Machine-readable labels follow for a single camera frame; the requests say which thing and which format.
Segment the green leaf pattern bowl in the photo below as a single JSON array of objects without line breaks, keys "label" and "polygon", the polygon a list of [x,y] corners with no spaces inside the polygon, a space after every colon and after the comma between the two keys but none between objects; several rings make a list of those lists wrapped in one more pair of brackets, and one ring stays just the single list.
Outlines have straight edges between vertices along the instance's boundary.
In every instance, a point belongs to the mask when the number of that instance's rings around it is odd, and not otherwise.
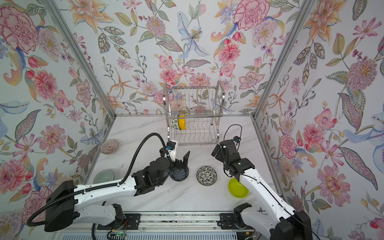
[{"label": "green leaf pattern bowl", "polygon": [[173,119],[173,120],[171,121],[171,123],[172,123],[172,127],[173,127],[174,129],[176,129],[176,130],[180,130],[178,119]]}]

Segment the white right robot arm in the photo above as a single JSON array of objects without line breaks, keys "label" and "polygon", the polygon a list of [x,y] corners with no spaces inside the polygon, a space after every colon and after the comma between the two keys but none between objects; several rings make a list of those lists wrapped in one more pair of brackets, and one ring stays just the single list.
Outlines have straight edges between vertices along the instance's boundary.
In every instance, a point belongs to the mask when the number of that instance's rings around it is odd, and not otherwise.
[{"label": "white right robot arm", "polygon": [[286,203],[262,178],[255,165],[241,158],[235,141],[225,140],[216,145],[212,156],[223,163],[224,171],[245,186],[261,208],[244,203],[231,215],[238,229],[252,228],[270,240],[311,240],[311,219],[305,211],[296,211]]}]

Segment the yellow bowl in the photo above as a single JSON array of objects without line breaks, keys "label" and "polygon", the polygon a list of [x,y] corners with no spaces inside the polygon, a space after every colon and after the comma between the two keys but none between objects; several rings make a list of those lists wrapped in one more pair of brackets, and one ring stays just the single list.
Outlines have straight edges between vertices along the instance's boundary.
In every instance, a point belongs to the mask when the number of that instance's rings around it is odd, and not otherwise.
[{"label": "yellow bowl", "polygon": [[186,130],[186,120],[184,115],[179,116],[178,126],[180,130]]}]

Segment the dark blue flower bowl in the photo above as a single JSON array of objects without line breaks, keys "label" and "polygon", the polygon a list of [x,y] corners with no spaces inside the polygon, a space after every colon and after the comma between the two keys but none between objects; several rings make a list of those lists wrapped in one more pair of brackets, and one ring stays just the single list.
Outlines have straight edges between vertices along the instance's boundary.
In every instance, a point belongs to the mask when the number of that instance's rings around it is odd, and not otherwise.
[{"label": "dark blue flower bowl", "polygon": [[175,182],[182,182],[189,176],[189,168],[173,168],[170,177]]}]

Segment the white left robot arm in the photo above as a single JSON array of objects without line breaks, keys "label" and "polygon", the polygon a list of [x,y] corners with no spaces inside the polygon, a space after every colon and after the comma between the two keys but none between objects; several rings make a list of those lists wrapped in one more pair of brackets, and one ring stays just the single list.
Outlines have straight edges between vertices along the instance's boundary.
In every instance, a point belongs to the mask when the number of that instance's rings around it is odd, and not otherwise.
[{"label": "white left robot arm", "polygon": [[45,232],[63,230],[72,224],[98,224],[118,229],[127,222],[122,206],[102,206],[100,203],[154,191],[165,183],[173,171],[187,169],[189,156],[187,152],[182,160],[178,160],[176,152],[171,151],[169,158],[159,157],[126,180],[77,186],[67,181],[49,196],[45,206],[28,218],[26,224],[28,227],[43,225]]}]

